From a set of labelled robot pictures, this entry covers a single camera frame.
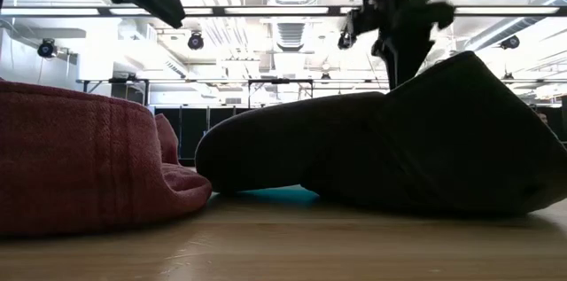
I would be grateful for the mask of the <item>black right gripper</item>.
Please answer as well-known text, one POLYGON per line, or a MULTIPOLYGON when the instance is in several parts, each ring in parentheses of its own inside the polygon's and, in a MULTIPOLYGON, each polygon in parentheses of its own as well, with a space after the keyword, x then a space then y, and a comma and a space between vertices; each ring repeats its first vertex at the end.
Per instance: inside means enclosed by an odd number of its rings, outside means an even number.
POLYGON ((377 31, 377 55, 385 62, 390 89, 414 78, 434 41, 428 41, 434 24, 440 28, 454 21, 454 6, 448 2, 419 2, 396 7, 392 0, 363 0, 362 5, 347 13, 347 43, 354 44, 359 35, 377 31), (421 38, 424 43, 408 43, 398 48, 397 35, 421 38))

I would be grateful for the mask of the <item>dark grey fabric hat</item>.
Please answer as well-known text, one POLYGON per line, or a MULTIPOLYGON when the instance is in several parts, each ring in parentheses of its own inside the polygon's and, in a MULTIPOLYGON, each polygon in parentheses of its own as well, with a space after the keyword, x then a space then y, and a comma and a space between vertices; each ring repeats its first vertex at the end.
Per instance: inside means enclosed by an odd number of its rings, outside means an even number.
POLYGON ((567 199, 567 148, 471 51, 385 94, 240 113, 203 136, 195 166, 219 193, 298 184, 403 212, 517 215, 567 199))

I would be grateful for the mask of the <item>red fabric hat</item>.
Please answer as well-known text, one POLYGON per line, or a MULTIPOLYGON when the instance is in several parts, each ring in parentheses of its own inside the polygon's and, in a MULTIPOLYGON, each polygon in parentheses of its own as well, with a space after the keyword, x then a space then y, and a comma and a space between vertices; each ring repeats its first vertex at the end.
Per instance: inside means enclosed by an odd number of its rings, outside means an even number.
POLYGON ((201 209, 169 121, 137 103, 0 79, 0 236, 124 229, 201 209))

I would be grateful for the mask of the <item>black overhead light bar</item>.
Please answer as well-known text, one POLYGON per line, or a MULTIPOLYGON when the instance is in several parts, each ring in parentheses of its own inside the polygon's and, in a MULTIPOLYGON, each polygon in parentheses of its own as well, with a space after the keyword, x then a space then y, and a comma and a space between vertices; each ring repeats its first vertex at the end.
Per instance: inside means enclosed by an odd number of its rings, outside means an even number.
MULTIPOLYGON (((351 5, 317 6, 194 6, 185 7, 189 17, 342 17, 351 5)), ((567 17, 567 6, 503 5, 457 6, 457 17, 567 17)), ((131 6, 7 6, 0 16, 8 18, 149 18, 151 14, 131 6)))

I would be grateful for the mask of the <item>blue plastic bin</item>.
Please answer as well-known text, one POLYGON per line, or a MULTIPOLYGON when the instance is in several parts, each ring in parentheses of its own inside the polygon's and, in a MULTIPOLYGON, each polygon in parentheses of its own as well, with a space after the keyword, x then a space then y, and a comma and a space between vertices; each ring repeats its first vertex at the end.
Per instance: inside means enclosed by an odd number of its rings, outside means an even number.
POLYGON ((258 200, 263 203, 288 205, 309 205, 320 200, 320 197, 316 193, 299 185, 244 191, 240 192, 239 196, 249 200, 258 200))

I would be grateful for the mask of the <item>silver round air duct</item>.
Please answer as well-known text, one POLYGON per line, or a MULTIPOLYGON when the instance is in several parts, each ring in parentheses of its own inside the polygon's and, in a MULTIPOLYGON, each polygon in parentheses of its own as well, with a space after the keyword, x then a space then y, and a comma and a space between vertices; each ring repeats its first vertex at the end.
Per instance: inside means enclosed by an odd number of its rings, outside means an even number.
MULTIPOLYGON (((567 0, 535 0, 535 6, 566 6, 567 0)), ((512 35, 547 18, 547 14, 540 16, 523 16, 504 18, 481 33, 471 37, 463 46, 466 51, 480 51, 486 47, 503 41, 512 35)))

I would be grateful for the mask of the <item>black distant metal frame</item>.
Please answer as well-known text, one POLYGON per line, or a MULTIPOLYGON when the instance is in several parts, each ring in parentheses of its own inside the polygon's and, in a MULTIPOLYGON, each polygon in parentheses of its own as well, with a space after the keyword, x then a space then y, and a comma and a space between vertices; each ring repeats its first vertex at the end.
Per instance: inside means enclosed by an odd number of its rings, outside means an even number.
POLYGON ((134 87, 145 105, 246 106, 344 95, 364 91, 386 93, 386 79, 108 79, 79 80, 81 90, 92 93, 106 85, 134 87))

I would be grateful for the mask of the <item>black partition wall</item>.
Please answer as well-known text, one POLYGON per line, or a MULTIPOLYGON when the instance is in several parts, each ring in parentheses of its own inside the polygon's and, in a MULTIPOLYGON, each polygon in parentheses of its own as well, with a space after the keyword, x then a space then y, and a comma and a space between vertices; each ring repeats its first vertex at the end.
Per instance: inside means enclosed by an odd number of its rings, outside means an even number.
POLYGON ((548 112, 549 127, 562 142, 567 142, 567 110, 551 107, 548 112))
POLYGON ((235 115, 247 112, 243 107, 214 107, 214 108, 156 108, 156 114, 162 113, 170 122, 178 137, 177 152, 179 161, 186 167, 195 165, 195 151, 201 138, 218 123, 235 115))

